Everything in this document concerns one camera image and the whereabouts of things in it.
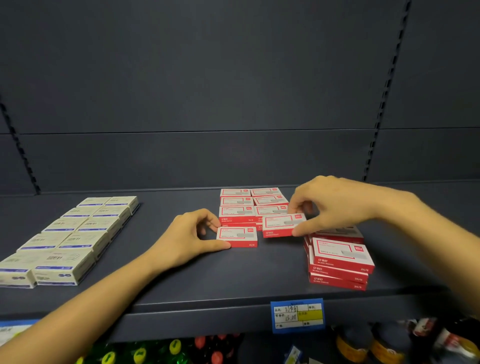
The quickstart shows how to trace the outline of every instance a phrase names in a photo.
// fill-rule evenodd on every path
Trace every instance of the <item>price tag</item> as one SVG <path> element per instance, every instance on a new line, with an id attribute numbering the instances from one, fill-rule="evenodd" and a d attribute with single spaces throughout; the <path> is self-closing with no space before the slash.
<path id="1" fill-rule="evenodd" d="M 313 331 L 325 328 L 324 301 L 279 301 L 270 303 L 274 334 Z"/>
<path id="2" fill-rule="evenodd" d="M 0 346 L 27 330 L 38 320 L 0 321 Z"/>

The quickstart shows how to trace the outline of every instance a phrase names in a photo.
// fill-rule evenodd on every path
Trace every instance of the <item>yellow cap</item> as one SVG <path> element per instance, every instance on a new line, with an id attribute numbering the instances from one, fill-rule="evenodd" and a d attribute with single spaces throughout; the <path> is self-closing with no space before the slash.
<path id="1" fill-rule="evenodd" d="M 145 348 L 140 348 L 135 351 L 135 354 L 133 354 L 133 361 L 135 362 L 135 364 L 144 364 L 146 357 L 147 350 L 145 350 Z"/>
<path id="2" fill-rule="evenodd" d="M 115 352 L 108 352 L 102 358 L 102 364 L 115 364 L 117 355 Z"/>
<path id="3" fill-rule="evenodd" d="M 170 353 L 172 355 L 177 355 L 181 350 L 181 342 L 178 339 L 173 340 L 170 343 Z"/>

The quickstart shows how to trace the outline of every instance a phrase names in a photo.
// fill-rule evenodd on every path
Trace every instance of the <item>staple box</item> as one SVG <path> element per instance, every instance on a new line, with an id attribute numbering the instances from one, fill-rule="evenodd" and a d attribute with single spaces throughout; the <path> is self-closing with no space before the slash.
<path id="1" fill-rule="evenodd" d="M 224 223 L 250 223 L 251 226 L 257 222 L 257 216 L 253 206 L 220 206 L 218 219 L 222 225 L 224 225 Z"/>
<path id="2" fill-rule="evenodd" d="M 254 197 L 253 200 L 257 206 L 288 205 L 288 200 L 282 194 Z"/>
<path id="3" fill-rule="evenodd" d="M 237 197 L 237 196 L 251 196 L 248 188 L 222 188 L 220 190 L 220 197 Z"/>
<path id="4" fill-rule="evenodd" d="M 282 194 L 278 187 L 251 188 L 250 192 L 252 193 L 253 197 L 269 196 L 271 194 Z"/>
<path id="5" fill-rule="evenodd" d="M 277 206 L 255 206 L 255 213 L 257 215 L 257 224 L 262 223 L 263 216 L 269 215 L 286 215 L 288 207 L 286 205 Z"/>
<path id="6" fill-rule="evenodd" d="M 103 231 L 112 241 L 120 231 L 119 218 L 90 218 L 78 228 L 78 231 Z"/>
<path id="7" fill-rule="evenodd" d="M 95 260 L 98 260 L 110 244 L 110 238 L 104 231 L 74 232 L 65 239 L 59 249 L 87 249 L 92 251 Z"/>
<path id="8" fill-rule="evenodd" d="M 61 218 L 90 218 L 98 210 L 98 206 L 74 207 L 65 212 Z"/>
<path id="9" fill-rule="evenodd" d="M 340 278 L 344 280 L 349 280 L 356 283 L 367 284 L 368 274 L 355 272 L 353 270 L 332 268 L 328 266 L 320 266 L 313 263 L 313 248 L 311 245 L 305 247 L 308 258 L 308 272 L 314 274 L 321 274 L 324 276 Z"/>
<path id="10" fill-rule="evenodd" d="M 30 238 L 25 244 L 17 249 L 18 252 L 48 252 L 56 249 L 71 232 L 44 232 Z"/>
<path id="11" fill-rule="evenodd" d="M 119 218 L 123 226 L 132 217 L 128 206 L 102 206 L 93 215 L 93 218 Z"/>
<path id="12" fill-rule="evenodd" d="M 238 207 L 253 206 L 252 197 L 221 197 L 220 206 Z"/>
<path id="13" fill-rule="evenodd" d="M 105 202 L 105 206 L 127 206 L 133 215 L 140 206 L 137 196 L 116 196 Z"/>
<path id="14" fill-rule="evenodd" d="M 81 206 L 103 206 L 111 197 L 87 197 L 77 207 Z"/>
<path id="15" fill-rule="evenodd" d="M 55 232 L 55 231 L 70 231 L 73 232 L 79 228 L 88 218 L 58 218 L 46 228 L 42 230 L 42 232 Z"/>
<path id="16" fill-rule="evenodd" d="M 317 238 L 336 240 L 339 242 L 363 244 L 363 235 L 356 226 L 348 226 L 339 229 L 327 229 L 314 232 L 312 236 Z"/>
<path id="17" fill-rule="evenodd" d="M 94 264 L 88 249 L 56 249 L 37 262 L 33 274 L 39 285 L 77 286 Z"/>
<path id="18" fill-rule="evenodd" d="M 257 229 L 248 227 L 219 227 L 216 233 L 218 240 L 225 240 L 232 248 L 256 248 L 258 246 Z"/>
<path id="19" fill-rule="evenodd" d="M 16 252 L 0 262 L 0 287 L 34 288 L 33 268 L 45 254 Z"/>
<path id="20" fill-rule="evenodd" d="M 316 273 L 309 273 L 308 276 L 310 283 L 324 284 L 325 286 L 348 288 L 358 291 L 364 291 L 367 289 L 367 285 L 364 283 L 352 282 L 350 280 L 324 276 Z"/>
<path id="21" fill-rule="evenodd" d="M 371 274 L 375 264 L 362 244 L 312 237 L 313 263 Z"/>
<path id="22" fill-rule="evenodd" d="M 264 238 L 291 236 L 293 228 L 304 221 L 307 221 L 307 219 L 302 213 L 280 216 L 264 216 L 262 225 Z"/>

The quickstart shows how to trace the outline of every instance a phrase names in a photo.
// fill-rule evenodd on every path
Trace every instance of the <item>hand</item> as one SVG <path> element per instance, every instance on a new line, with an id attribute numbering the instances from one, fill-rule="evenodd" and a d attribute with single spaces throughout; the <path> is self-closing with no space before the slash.
<path id="1" fill-rule="evenodd" d="M 317 176 L 296 188 L 288 205 L 288 213 L 312 213 L 314 203 L 320 215 L 299 224 L 292 234 L 301 236 L 381 218 L 385 206 L 412 197 L 415 195 L 392 188 L 334 176 Z"/>
<path id="2" fill-rule="evenodd" d="M 200 240 L 206 227 L 214 232 L 221 226 L 218 218 L 206 208 L 176 216 L 167 230 L 144 254 L 155 272 L 180 266 L 199 254 L 230 248 L 223 240 Z"/>

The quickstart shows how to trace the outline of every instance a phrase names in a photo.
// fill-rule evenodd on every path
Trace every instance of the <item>right hand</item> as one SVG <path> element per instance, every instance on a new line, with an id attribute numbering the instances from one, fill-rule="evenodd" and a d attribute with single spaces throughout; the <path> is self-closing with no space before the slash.
<path id="1" fill-rule="evenodd" d="M 299 224 L 293 236 L 301 236 L 324 229 L 343 228 L 372 218 L 381 218 L 386 204 L 414 196 L 409 192 L 373 184 L 317 176 L 295 189 L 288 213 L 311 212 L 314 203 L 320 215 Z"/>

